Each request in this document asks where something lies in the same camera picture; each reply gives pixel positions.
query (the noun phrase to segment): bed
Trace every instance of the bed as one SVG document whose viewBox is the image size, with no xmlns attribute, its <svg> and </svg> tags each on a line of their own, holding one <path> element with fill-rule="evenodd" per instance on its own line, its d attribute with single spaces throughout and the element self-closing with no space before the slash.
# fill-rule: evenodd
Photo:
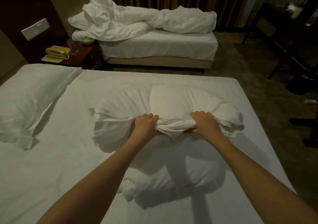
<svg viewBox="0 0 318 224">
<path fill-rule="evenodd" d="M 99 41 L 110 64 L 210 68 L 217 51 L 214 34 L 153 30 L 123 41 Z"/>
<path fill-rule="evenodd" d="M 184 84 L 201 87 L 235 105 L 244 134 L 232 142 L 294 191 L 238 81 L 226 77 L 85 70 L 52 103 L 34 130 L 31 150 L 0 143 L 0 220 L 35 223 L 75 183 L 111 154 L 94 145 L 94 107 L 100 92 L 119 83 Z M 142 206 L 118 193 L 102 223 L 262 223 L 227 167 L 213 190 L 195 189 L 166 203 Z"/>
</svg>

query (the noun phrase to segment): green bowl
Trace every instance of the green bowl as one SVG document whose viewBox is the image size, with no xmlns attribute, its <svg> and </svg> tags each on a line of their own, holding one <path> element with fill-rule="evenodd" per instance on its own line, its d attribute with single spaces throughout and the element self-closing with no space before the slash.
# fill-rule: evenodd
<svg viewBox="0 0 318 224">
<path fill-rule="evenodd" d="M 95 42 L 95 39 L 88 38 L 88 37 L 86 37 L 86 38 L 84 38 L 84 39 L 82 40 L 82 43 L 83 43 L 84 45 L 91 45 L 91 44 L 93 44 L 94 42 Z"/>
</svg>

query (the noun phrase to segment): small sign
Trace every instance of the small sign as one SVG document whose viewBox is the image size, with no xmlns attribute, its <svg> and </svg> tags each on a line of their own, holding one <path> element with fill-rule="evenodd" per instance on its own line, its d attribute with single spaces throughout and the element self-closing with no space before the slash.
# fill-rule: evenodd
<svg viewBox="0 0 318 224">
<path fill-rule="evenodd" d="M 74 41 L 72 40 L 72 38 L 69 38 L 69 39 L 67 40 L 67 43 L 68 43 L 68 45 L 69 45 L 69 47 L 70 47 L 70 49 L 71 49 L 71 54 L 72 54 L 72 55 L 75 55 L 75 54 L 78 52 L 78 49 L 76 48 L 75 43 L 74 43 Z"/>
</svg>

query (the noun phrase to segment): hand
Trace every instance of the hand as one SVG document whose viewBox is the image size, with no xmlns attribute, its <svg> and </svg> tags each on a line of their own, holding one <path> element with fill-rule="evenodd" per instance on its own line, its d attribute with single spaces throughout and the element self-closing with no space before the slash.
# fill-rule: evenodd
<svg viewBox="0 0 318 224">
<path fill-rule="evenodd" d="M 198 133 L 207 142 L 213 144 L 214 140 L 224 137 L 220 130 L 220 126 L 210 112 L 195 111 L 190 116 L 196 122 L 197 128 L 191 129 L 193 133 Z"/>
<path fill-rule="evenodd" d="M 142 116 L 136 117 L 131 126 L 132 132 L 129 139 L 146 145 L 154 137 L 162 134 L 161 132 L 154 130 L 158 119 L 159 116 L 154 116 L 152 113 L 145 113 Z"/>
</svg>

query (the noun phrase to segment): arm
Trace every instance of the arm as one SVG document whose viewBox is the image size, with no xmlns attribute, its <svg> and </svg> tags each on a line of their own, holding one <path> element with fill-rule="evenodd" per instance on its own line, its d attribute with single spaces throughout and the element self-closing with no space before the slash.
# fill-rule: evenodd
<svg viewBox="0 0 318 224">
<path fill-rule="evenodd" d="M 221 154 L 247 198 L 266 224 L 318 223 L 317 213 L 294 192 L 236 148 L 211 113 L 194 112 L 198 133 Z"/>
<path fill-rule="evenodd" d="M 130 163 L 159 134 L 154 131 L 158 119 L 151 113 L 137 117 L 127 143 L 57 200 L 37 224 L 100 223 Z"/>
</svg>

